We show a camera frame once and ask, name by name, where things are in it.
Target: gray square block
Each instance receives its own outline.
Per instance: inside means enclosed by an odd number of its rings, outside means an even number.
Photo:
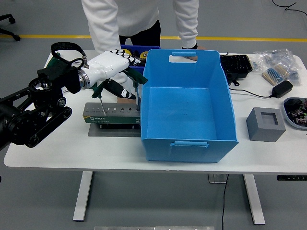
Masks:
[[[254,107],[246,119],[250,140],[276,142],[286,131],[279,109]]]

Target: gray floor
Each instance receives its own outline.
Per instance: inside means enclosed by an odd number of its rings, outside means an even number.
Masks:
[[[275,0],[289,5],[294,1]],[[307,12],[307,2],[294,9]],[[1,28],[19,35],[88,35],[80,1],[2,0],[0,15],[12,13],[16,24]],[[177,35],[171,1],[160,8],[162,35]],[[200,0],[199,36],[307,38],[307,17],[284,11],[271,0]],[[94,49],[90,39],[0,38],[0,97],[36,78],[54,42],[70,41]],[[306,43],[198,41],[220,52],[252,53],[288,48],[307,66]],[[180,48],[163,40],[162,48]],[[0,151],[0,230],[92,230],[94,226],[222,226],[223,184],[209,184],[206,174],[95,173],[85,222],[73,222],[81,172],[14,170]],[[301,230],[307,226],[306,182],[279,182],[256,175],[266,225],[254,226],[241,175],[230,175],[226,190],[225,230]]]

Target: person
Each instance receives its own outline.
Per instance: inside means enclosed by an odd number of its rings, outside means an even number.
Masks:
[[[82,0],[90,35],[99,53],[133,45],[160,46],[158,5],[161,0]],[[183,49],[196,49],[198,0],[173,0]]]

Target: wire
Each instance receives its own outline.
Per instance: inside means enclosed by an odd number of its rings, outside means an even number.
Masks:
[[[226,192],[228,177],[229,177],[229,174],[227,175],[227,179],[226,179],[226,183],[225,183],[225,189],[224,189],[224,195],[223,195],[222,230],[224,230],[225,192]]]
[[[229,52],[227,52],[226,54],[220,54],[220,56],[226,57],[229,54]]]
[[[271,96],[260,96],[260,95],[257,95],[257,94],[255,94],[255,93],[252,93],[252,92],[250,92],[250,91],[247,91],[247,90],[238,90],[238,89],[231,89],[231,88],[229,88],[230,90],[234,90],[234,91],[244,91],[244,92],[248,92],[248,93],[250,93],[250,94],[252,94],[252,95],[254,95],[254,96],[257,96],[257,97],[261,97],[261,98],[271,98],[271,97],[273,97],[273,94],[271,95]]]
[[[294,6],[294,5],[296,4],[296,2],[293,3],[293,4],[291,4],[291,5],[289,5],[289,6],[280,6],[280,5],[277,5],[277,4],[274,2],[274,0],[272,0],[272,2],[273,2],[276,6],[285,7],[285,11],[298,11],[298,12],[304,13],[304,14],[307,16],[307,13],[304,12],[304,11],[299,11],[299,10],[295,10],[295,9],[289,9],[291,6]]]
[[[84,60],[80,57],[70,61],[69,64],[72,65],[73,63],[79,63],[78,61],[81,61],[81,64],[77,67],[77,69],[81,69],[81,67],[84,65]]]

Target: blue storage crate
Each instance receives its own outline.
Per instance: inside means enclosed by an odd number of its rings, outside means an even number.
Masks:
[[[160,49],[159,46],[129,46],[129,45],[121,45],[121,48],[131,50],[131,53],[133,53],[136,50],[139,52],[139,54],[145,51],[149,51],[151,49]],[[135,69],[141,74],[143,74],[144,72],[144,66],[131,66],[131,68]]]
[[[169,61],[195,55],[195,63]],[[219,162],[238,144],[218,52],[153,49],[144,76],[141,139],[147,160]]]

